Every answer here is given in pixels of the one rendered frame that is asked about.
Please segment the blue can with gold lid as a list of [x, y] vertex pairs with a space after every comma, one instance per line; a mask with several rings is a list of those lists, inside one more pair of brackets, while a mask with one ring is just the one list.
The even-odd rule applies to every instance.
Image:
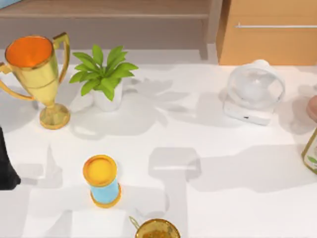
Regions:
[[83, 166], [83, 176], [90, 186], [92, 201], [99, 207], [110, 208], [121, 198], [117, 181], [117, 164], [107, 155], [90, 157]]

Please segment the wooden cupboard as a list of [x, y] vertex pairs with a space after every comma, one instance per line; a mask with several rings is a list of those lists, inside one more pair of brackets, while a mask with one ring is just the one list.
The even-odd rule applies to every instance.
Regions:
[[242, 25], [317, 25], [317, 0], [223, 0], [216, 37], [220, 65], [263, 59], [316, 65], [317, 29], [241, 29]]

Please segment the open wooden shelf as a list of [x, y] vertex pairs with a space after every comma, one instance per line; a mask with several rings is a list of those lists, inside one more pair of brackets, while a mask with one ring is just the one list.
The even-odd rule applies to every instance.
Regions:
[[66, 32], [73, 50], [93, 44], [138, 51], [195, 50], [207, 57], [222, 0], [20, 0], [0, 8], [0, 49], [24, 35]]

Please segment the small gold trophy cup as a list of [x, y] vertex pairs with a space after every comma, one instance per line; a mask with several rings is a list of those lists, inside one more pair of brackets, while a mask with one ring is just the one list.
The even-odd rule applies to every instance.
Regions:
[[141, 225], [132, 216], [129, 220], [136, 228], [134, 238], [181, 238], [176, 226], [165, 219], [150, 219]]

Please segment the large gold trophy cup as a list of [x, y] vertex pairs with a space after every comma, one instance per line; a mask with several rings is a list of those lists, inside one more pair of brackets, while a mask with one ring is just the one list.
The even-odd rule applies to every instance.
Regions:
[[42, 103], [42, 127], [55, 130], [67, 125], [70, 112], [55, 98], [69, 66], [68, 34], [63, 32], [52, 40], [39, 35], [20, 37], [7, 46], [4, 56], [6, 62], [0, 62], [0, 72], [13, 73], [28, 95], [12, 91], [1, 80], [0, 88], [15, 98]]

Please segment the yellow-green bottle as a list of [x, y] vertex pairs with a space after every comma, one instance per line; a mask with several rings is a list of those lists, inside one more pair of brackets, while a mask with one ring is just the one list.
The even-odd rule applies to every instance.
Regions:
[[301, 156], [305, 166], [317, 175], [317, 128], [309, 138]]

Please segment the pink rounded object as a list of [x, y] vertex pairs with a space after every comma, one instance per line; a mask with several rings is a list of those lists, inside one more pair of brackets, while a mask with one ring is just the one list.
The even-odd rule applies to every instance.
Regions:
[[317, 95], [309, 99], [307, 113], [311, 119], [317, 120]]

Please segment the green plant in white pot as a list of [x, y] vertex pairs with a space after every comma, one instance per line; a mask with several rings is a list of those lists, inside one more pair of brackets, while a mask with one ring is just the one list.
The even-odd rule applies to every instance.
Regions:
[[123, 95], [124, 78], [132, 77], [132, 71], [138, 67], [126, 61], [127, 52], [123, 46], [117, 46], [104, 55], [100, 46], [92, 46], [92, 55], [74, 52], [73, 55], [81, 63], [75, 67], [77, 72], [71, 77], [70, 83], [82, 83], [80, 95], [89, 94], [94, 104], [104, 112], [113, 112], [120, 106]]

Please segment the white desk fan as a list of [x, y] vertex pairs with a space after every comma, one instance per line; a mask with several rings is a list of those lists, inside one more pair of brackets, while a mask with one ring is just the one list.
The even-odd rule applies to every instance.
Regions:
[[285, 91], [285, 82], [276, 69], [264, 59], [257, 59], [231, 72], [223, 111], [231, 118], [267, 126]]

